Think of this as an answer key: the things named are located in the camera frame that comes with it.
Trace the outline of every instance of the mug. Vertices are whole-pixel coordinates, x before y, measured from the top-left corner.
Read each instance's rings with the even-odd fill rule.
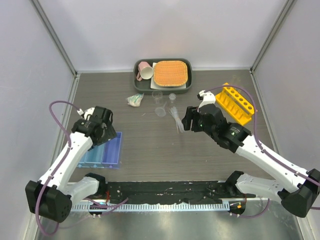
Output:
[[[150,79],[154,75],[154,69],[146,61],[142,61],[138,65],[138,74],[136,79],[141,81],[142,79]]]

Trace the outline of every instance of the yellow rack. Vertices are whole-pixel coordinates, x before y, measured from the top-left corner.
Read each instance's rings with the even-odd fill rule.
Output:
[[[246,125],[255,114],[254,107],[233,87],[226,86],[216,96],[216,101],[239,124]]]

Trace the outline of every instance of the orange basket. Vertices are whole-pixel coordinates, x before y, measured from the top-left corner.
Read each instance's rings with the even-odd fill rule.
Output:
[[[183,61],[160,61],[154,67],[153,79],[161,87],[180,87],[188,81],[188,68]]]

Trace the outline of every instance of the robotic arm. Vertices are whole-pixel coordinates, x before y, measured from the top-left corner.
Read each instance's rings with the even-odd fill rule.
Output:
[[[205,132],[220,147],[249,159],[275,179],[262,179],[235,171],[227,182],[243,194],[255,194],[277,201],[290,213],[304,218],[319,195],[318,187],[268,157],[257,146],[255,137],[247,128],[238,123],[227,122],[221,109],[215,106],[216,98],[211,92],[201,91],[197,96],[202,103],[199,107],[187,107],[182,120],[184,130]],[[307,171],[284,159],[264,144],[262,146],[285,165],[306,177],[320,181],[318,170]]]
[[[73,125],[71,130],[69,154],[46,186],[40,202],[39,215],[58,223],[67,218],[72,205],[90,195],[103,195],[106,192],[106,179],[94,173],[89,173],[81,181],[67,186],[81,157],[91,148],[117,136],[112,126],[111,110],[96,106],[86,110],[81,116],[82,118]],[[68,148],[66,144],[49,170],[37,182],[29,181],[26,185],[25,192],[30,212],[35,213],[43,183],[51,176]]]

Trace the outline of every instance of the crumpled plastic wrapper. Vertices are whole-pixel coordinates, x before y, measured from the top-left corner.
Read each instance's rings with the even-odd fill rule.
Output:
[[[139,107],[143,98],[144,98],[144,93],[143,94],[137,93],[133,96],[127,97],[126,100],[128,101],[128,105],[132,107]]]

